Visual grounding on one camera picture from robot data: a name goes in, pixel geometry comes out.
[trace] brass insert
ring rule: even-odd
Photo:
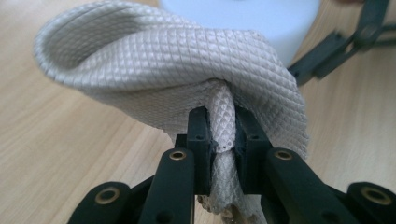
[[[293,159],[293,156],[287,151],[277,151],[275,156],[283,161],[289,161]]]
[[[388,194],[384,193],[380,189],[363,187],[361,188],[361,194],[364,196],[364,198],[373,203],[378,203],[381,205],[390,205],[392,203],[392,199],[388,196]]]
[[[98,194],[96,194],[95,202],[99,204],[113,203],[120,197],[120,190],[114,187],[108,187],[102,189]]]
[[[175,151],[172,152],[169,157],[174,160],[174,161],[182,161],[184,160],[184,158],[187,157],[186,153],[182,152],[182,151]]]

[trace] textured fabric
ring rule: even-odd
[[[256,32],[206,29],[157,8],[99,2],[47,23],[36,37],[35,56],[56,82],[172,138],[186,132],[192,109],[206,106],[218,154],[203,205],[226,222],[237,216],[264,222],[258,198],[244,196],[237,179],[230,150],[234,104],[254,113],[275,147],[306,156],[304,100]]]

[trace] black mechanical part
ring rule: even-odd
[[[189,114],[186,147],[195,158],[195,188],[197,195],[209,195],[211,170],[214,160],[210,125],[204,106],[193,109]]]
[[[289,223],[359,223],[297,153],[273,148],[266,158],[262,169],[284,204]]]
[[[107,182],[92,189],[70,217],[69,224],[116,224],[128,203],[130,189],[119,182]]]
[[[378,39],[396,31],[396,24],[383,25],[389,0],[365,0],[355,33],[345,38],[333,32],[293,64],[289,71],[303,85],[312,77],[324,78],[359,51],[396,45],[396,38]]]
[[[193,223],[194,156],[185,148],[163,153],[139,223]]]
[[[235,162],[239,182],[245,194],[262,194],[261,164],[265,160],[267,150],[272,148],[271,142],[262,130],[254,115],[237,106]]]
[[[251,112],[237,107],[236,120],[239,181],[245,194],[262,196],[268,223],[396,223],[391,191],[356,183],[345,194],[326,186],[298,154],[273,148]],[[178,135],[175,148],[163,154],[154,177],[132,189],[118,182],[92,189],[68,223],[193,223],[194,194],[202,195],[211,178],[206,169],[213,162],[209,136],[207,111],[192,110],[188,133]],[[194,183],[197,174],[204,184]]]

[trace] white container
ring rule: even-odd
[[[160,7],[204,27],[256,30],[290,65],[318,13],[320,0],[160,0]]]

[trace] wood grain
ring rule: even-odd
[[[65,223],[98,184],[134,186],[172,147],[160,130],[46,79],[32,47],[50,18],[91,1],[0,2],[0,223]],[[154,0],[143,3],[157,6]],[[351,35],[359,7],[322,3],[296,56],[330,31]],[[388,21],[396,21],[391,2]],[[308,164],[346,190],[371,181],[396,191],[396,48],[357,55],[301,88],[311,136]],[[196,223],[220,223],[196,205]]]

